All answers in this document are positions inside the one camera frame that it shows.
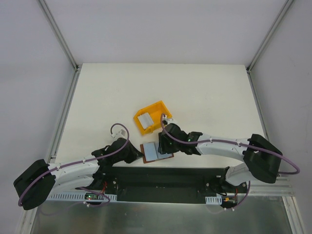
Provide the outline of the brown leather card holder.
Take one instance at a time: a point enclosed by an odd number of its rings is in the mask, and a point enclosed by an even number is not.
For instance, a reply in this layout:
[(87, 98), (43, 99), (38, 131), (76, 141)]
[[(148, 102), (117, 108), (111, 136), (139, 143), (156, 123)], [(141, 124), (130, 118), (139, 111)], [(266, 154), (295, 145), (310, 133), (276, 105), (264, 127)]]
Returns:
[(143, 153), (143, 163), (152, 163), (160, 160), (173, 158), (174, 154), (161, 154), (158, 152), (159, 142), (148, 142), (140, 145)]

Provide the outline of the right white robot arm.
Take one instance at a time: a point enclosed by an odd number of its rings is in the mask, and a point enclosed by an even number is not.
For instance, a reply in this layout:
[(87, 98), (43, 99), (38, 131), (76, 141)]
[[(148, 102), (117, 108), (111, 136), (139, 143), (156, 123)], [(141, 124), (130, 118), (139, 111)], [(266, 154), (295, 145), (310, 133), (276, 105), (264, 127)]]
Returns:
[(250, 138), (215, 138), (202, 132), (186, 133), (170, 123), (158, 134), (158, 152), (187, 155), (215, 155), (241, 161), (237, 166), (224, 169), (219, 186), (231, 192), (243, 182), (259, 180), (274, 184), (278, 176), (282, 153), (263, 136), (252, 134)]

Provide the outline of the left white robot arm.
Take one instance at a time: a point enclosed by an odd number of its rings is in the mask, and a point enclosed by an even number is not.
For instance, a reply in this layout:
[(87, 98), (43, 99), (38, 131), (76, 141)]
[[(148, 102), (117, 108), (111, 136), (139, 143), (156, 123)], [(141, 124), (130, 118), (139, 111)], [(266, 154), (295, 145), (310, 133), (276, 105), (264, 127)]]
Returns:
[(130, 141), (118, 138), (111, 145), (91, 152), (74, 162), (46, 163), (36, 160), (13, 182), (19, 196), (18, 205), (31, 210), (48, 197), (80, 187), (99, 189), (105, 167), (124, 161), (130, 164), (143, 157)]

